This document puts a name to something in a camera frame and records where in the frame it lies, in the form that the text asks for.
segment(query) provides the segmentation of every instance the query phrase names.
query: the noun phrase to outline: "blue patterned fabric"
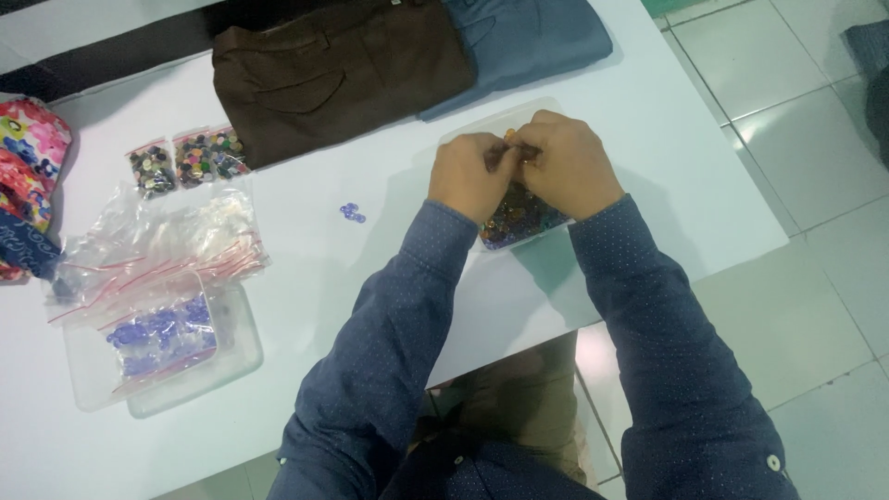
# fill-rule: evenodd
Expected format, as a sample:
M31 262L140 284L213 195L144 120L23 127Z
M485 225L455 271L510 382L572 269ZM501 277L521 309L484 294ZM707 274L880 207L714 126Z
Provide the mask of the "blue patterned fabric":
M569 231L633 416L622 441L627 499L796 499L771 419L633 199ZM601 498L520 448L459 432L405 459L476 234L466 217L423 205L303 379L268 498Z
M477 69L466 92L420 113L429 121L491 92L575 69L612 52L587 0L445 0Z
M38 278L47 278L60 253L37 228L0 209L0 260L29 270Z

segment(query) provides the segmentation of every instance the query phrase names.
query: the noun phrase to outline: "person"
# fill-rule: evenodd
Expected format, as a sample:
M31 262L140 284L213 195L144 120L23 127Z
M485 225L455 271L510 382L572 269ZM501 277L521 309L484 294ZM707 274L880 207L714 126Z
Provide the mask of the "person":
M553 453L564 447L535 453L460 419L407 452L469 248L512 179L575 220L574 252L617 347L633 418L621 443L627 499L798 498L771 419L682 268L658 251L599 138L541 110L507 143L492 172L485 152L503 139L462 135L439 147L400 251L367 279L330 353L302 381L268 498L602 498L564 466L576 464L576 449L560 461ZM520 162L519 145L541 153ZM563 352L544 352L538 365L559 366ZM556 399L532 398L541 415ZM496 421L509 400L489 401L488 416Z

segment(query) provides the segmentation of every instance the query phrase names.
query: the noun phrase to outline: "shirt button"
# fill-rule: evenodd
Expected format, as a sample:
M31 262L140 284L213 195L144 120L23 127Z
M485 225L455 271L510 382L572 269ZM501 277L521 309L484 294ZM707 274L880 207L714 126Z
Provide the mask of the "shirt button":
M765 459L765 462L769 465L769 469L772 469L775 472L781 471L781 460L779 460L777 456L769 455L769 457Z

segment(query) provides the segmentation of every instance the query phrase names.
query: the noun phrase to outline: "colorful floral cloth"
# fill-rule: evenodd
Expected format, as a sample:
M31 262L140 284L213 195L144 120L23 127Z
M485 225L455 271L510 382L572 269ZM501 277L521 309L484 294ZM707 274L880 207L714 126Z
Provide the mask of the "colorful floral cloth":
M71 129L40 100L19 96L0 103L0 141L0 236L26 237L0 238L0 280L39 277L44 261L58 255L42 233Z

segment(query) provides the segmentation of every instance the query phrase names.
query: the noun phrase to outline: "hand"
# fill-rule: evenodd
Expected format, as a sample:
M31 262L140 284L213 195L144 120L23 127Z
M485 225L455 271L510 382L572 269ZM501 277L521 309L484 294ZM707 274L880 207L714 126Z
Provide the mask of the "hand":
M602 141L585 122L542 109L507 142L542 150L520 167L517 177L575 221L601 212L624 195Z
M490 165L489 172L485 168L485 153L492 149L499 150L502 159L498 165ZM481 224L497 210L517 166L518 149L507 149L500 137L492 133L460 135L438 147L428 199Z

